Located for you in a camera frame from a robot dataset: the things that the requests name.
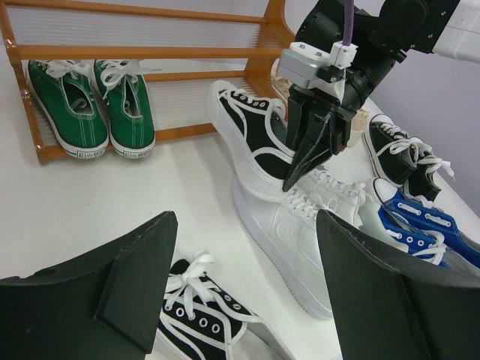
blue sneaker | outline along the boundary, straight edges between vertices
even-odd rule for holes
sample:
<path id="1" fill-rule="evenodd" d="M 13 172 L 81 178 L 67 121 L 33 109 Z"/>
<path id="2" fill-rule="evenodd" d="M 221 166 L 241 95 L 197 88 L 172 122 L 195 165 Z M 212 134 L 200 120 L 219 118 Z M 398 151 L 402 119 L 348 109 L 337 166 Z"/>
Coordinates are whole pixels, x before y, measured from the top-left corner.
<path id="1" fill-rule="evenodd" d="M 451 215 L 435 208 L 423 196 L 406 195 L 381 178 L 374 178 L 365 190 L 389 212 L 400 215 L 412 227 L 427 233 L 442 234 L 447 246 L 443 259 L 448 267 L 480 276 L 480 244 L 466 237 Z"/>
<path id="2" fill-rule="evenodd" d="M 448 268 L 443 255 L 446 246 L 444 237 L 436 231 L 421 231 L 411 226 L 401 215 L 390 212 L 385 206 L 378 211 L 386 232 L 399 243 L 400 250 L 428 263 Z"/>

cable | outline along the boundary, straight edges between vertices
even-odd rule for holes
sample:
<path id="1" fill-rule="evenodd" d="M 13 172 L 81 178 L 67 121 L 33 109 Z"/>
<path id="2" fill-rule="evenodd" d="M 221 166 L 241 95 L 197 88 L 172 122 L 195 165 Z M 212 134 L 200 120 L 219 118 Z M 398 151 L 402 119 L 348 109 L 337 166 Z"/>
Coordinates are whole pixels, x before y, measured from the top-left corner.
<path id="1" fill-rule="evenodd" d="M 345 27 L 343 28 L 343 45 L 349 46 L 353 37 L 353 17 L 355 13 L 355 0 L 344 0 L 345 7 Z"/>

shoe rack slat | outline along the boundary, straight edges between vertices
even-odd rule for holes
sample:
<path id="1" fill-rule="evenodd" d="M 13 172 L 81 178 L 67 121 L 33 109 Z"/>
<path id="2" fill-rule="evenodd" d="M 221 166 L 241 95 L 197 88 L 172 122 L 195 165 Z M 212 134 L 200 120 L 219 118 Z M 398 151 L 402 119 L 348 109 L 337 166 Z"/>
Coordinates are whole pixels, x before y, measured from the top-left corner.
<path id="1" fill-rule="evenodd" d="M 145 76 L 157 141 L 209 134 L 215 129 L 209 124 L 203 98 L 212 81 L 226 79 L 259 96 L 275 96 L 270 86 L 270 70 L 282 49 L 294 38 L 285 24 L 284 1 L 269 0 L 263 16 L 246 16 L 90 1 L 0 0 L 1 33 L 39 161 L 67 155 L 33 103 L 22 60 L 210 59 L 215 63 L 217 59 L 228 62 L 247 59 L 244 70 Z M 125 37 L 124 33 L 117 35 L 115 28 L 109 28 L 118 23 L 138 25 L 127 26 L 131 36 Z M 101 31 L 98 26 L 107 30 Z M 158 32 L 164 36 L 152 35 Z M 187 106 L 182 102 L 185 97 L 190 98 Z"/>

printed logo on shoe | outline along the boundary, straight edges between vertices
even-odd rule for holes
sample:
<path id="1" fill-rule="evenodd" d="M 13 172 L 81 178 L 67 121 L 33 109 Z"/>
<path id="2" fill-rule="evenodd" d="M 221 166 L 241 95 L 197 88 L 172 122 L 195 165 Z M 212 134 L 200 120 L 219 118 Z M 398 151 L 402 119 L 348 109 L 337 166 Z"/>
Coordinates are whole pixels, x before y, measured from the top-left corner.
<path id="1" fill-rule="evenodd" d="M 105 152 L 105 148 L 101 148 L 100 150 L 97 151 L 77 151 L 76 156 L 79 159 L 92 159 L 96 158 L 98 156 L 103 155 Z"/>
<path id="2" fill-rule="evenodd" d="M 144 152 L 129 152 L 129 151 L 125 151 L 124 152 L 124 156 L 126 158 L 129 158 L 129 159 L 140 159 L 140 158 L 144 158 L 145 156 L 147 156 L 149 154 L 151 150 L 146 150 Z"/>

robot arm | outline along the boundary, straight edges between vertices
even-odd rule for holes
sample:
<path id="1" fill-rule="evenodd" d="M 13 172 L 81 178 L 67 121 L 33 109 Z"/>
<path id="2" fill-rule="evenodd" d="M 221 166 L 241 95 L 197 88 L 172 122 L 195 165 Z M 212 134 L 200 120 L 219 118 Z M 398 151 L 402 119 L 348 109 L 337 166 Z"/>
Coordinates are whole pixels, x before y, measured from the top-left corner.
<path id="1" fill-rule="evenodd" d="M 480 0 L 386 0 L 378 17 L 355 8 L 352 44 L 348 6 L 319 0 L 280 58 L 278 75 L 294 84 L 284 191 L 344 149 L 356 111 L 407 51 L 480 62 Z"/>

